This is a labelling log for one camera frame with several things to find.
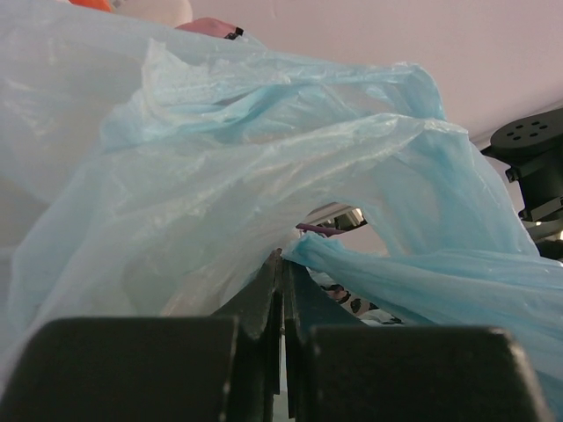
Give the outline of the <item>light blue plastic bag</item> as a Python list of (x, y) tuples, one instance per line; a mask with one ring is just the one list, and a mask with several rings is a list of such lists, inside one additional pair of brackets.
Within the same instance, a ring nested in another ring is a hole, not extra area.
[(1, 376), (61, 317), (202, 316), (269, 252), (414, 324), (500, 326), (562, 412), (562, 265), (416, 65), (1, 4)]

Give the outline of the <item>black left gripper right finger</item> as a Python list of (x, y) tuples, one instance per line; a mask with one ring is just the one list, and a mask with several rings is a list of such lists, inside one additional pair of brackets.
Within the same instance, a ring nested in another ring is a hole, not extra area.
[(281, 283), (289, 415), (296, 421), (330, 421), (331, 393), (349, 336), (362, 326), (331, 299), (304, 266), (283, 260)]

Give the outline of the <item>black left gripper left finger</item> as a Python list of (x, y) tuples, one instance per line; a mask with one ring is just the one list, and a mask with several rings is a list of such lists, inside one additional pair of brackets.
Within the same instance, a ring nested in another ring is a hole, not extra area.
[(236, 332), (223, 392), (222, 421), (271, 421), (280, 393), (281, 251), (273, 251), (253, 279), (214, 313), (231, 317)]

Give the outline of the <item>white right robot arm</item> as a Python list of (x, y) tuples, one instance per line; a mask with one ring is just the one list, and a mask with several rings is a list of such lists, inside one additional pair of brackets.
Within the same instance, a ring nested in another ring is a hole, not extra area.
[(523, 199), (520, 220), (540, 255), (561, 261), (562, 110), (508, 123), (481, 153), (508, 166), (508, 182), (519, 185)]

